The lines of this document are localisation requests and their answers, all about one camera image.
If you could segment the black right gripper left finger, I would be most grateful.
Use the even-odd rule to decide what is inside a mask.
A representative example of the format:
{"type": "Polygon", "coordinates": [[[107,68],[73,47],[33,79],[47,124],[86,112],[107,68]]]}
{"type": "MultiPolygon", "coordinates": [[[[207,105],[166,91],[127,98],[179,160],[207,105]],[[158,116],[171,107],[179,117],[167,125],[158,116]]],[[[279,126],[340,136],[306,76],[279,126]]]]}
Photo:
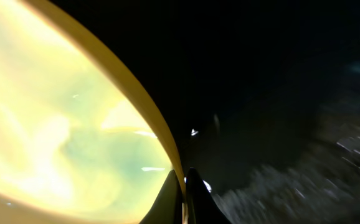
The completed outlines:
{"type": "Polygon", "coordinates": [[[153,206],[140,224],[182,224],[182,192],[174,170],[169,172],[153,206]]]}

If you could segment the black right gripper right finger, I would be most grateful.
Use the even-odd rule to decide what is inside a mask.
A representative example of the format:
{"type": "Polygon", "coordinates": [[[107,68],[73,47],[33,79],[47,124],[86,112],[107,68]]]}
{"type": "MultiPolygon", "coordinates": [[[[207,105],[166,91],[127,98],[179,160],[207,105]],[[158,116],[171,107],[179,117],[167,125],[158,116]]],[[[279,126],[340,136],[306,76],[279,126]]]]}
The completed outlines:
{"type": "Polygon", "coordinates": [[[186,200],[188,224],[230,224],[195,168],[190,168],[187,173],[186,200]]]}

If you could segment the yellow plate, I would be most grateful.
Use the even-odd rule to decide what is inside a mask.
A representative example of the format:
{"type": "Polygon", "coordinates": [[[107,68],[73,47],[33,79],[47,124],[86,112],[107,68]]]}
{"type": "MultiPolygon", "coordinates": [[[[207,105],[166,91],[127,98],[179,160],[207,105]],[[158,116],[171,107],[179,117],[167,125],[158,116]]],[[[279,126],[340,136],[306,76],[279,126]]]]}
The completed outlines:
{"type": "Polygon", "coordinates": [[[126,65],[50,1],[0,1],[0,223],[140,223],[184,174],[126,65]]]}

